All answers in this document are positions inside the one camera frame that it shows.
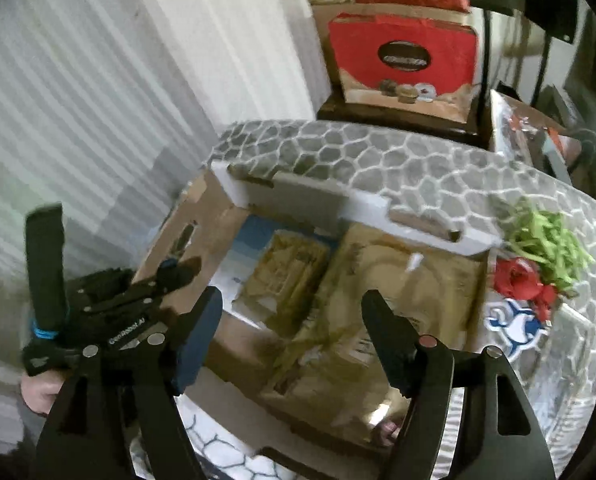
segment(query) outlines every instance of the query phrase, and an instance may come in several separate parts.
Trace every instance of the open cardboard box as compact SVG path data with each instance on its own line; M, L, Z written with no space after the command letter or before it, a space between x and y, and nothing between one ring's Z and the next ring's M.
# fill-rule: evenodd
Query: open cardboard box
M262 180L239 175L237 167L214 161L184 192L134 280L153 276L172 248L184 247L183 259L200 257L201 271L189 286L169 294L162 307L178 314L188 312L251 212L336 238L350 222L361 222L409 242L482 259L500 243L497 237L470 227L450 234L425 219L390 211L384 197L334 181L289 173ZM476 301L482 302L482 297L479 294ZM185 393L245 442L241 451L246 454L264 454L307 478L375 478L380 458L375 450L323 434L262 407L258 393L270 378L282 347L282 341L271 332L223 312L206 368Z

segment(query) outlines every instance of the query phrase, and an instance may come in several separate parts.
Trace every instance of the green shredded paper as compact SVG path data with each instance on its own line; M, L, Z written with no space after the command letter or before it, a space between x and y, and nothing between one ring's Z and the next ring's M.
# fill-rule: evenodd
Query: green shredded paper
M536 262L542 282L553 284L563 294L572 292L580 271L594 261L564 226L561 212L536 210L526 199L516 204L516 220L507 243L518 256Z

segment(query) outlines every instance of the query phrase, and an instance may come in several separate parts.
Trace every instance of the black pole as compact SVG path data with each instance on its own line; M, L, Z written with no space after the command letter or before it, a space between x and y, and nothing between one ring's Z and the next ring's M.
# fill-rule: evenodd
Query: black pole
M484 20L484 49L482 53L482 79L480 82L480 94L478 96L478 109L476 110L476 122L480 125L482 113L485 109L485 100L487 98L487 88L489 79L489 57L491 52L491 11L484 9L482 11Z
M532 106L535 107L540 95L540 88L542 88L542 80L544 73L547 70L547 61L549 60L549 50L552 47L552 37L544 34L544 45L542 46L542 58L540 59L540 70L538 71L538 79L536 80L536 87L534 88L534 96L532 97Z

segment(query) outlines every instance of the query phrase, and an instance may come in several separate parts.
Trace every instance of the blue and white sticker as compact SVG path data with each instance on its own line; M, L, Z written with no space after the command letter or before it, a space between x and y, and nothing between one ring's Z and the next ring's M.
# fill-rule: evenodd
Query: blue and white sticker
M488 330L498 332L507 342L509 350L505 355L509 362L513 362L524 350L534 348L540 337L549 332L532 309L522 307L509 298L505 298L501 306L492 307L484 322Z

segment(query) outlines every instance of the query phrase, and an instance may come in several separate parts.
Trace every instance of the oval logo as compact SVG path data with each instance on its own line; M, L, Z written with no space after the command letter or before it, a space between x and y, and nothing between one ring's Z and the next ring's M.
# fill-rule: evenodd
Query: oval logo
M409 41L390 41L381 45L378 57L385 65L403 72L417 72L431 64L427 49Z

